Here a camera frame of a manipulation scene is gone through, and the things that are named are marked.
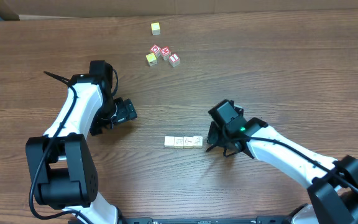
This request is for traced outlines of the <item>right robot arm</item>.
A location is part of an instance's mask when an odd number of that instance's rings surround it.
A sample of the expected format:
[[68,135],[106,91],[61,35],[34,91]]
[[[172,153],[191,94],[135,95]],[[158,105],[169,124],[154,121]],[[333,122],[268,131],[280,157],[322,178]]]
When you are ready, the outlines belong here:
[[242,107],[222,100],[208,111],[212,117],[210,149],[232,149],[276,167],[304,187],[310,203],[284,223],[358,223],[358,160],[341,160],[313,152],[282,136],[259,118],[246,120]]

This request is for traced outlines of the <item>wooden block star drawing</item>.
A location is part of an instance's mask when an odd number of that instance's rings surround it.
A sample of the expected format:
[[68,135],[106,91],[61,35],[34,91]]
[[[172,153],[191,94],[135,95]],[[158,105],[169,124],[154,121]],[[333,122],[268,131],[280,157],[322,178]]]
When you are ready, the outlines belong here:
[[174,147],[175,137],[174,136],[165,136],[164,137],[164,147]]

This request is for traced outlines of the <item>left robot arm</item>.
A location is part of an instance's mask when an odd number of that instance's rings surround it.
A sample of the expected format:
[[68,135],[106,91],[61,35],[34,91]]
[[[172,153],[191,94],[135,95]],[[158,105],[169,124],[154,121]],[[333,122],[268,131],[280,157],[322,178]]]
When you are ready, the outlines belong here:
[[117,71],[104,60],[93,60],[88,73],[70,79],[48,75],[64,83],[68,95],[51,127],[25,145],[30,211],[40,220],[72,214],[78,223],[125,223],[120,209],[98,190],[98,173],[86,141],[88,135],[137,117],[131,100],[115,97]]

